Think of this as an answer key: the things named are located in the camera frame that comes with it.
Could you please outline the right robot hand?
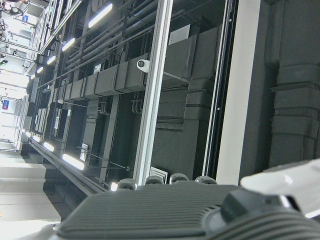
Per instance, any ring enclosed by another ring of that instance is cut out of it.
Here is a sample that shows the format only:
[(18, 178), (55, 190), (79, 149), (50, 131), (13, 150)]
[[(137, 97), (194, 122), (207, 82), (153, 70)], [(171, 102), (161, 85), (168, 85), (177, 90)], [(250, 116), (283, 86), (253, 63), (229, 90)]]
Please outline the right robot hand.
[(87, 197), (60, 224), (27, 240), (317, 240), (320, 161), (304, 160), (219, 184), (181, 173), (150, 176)]

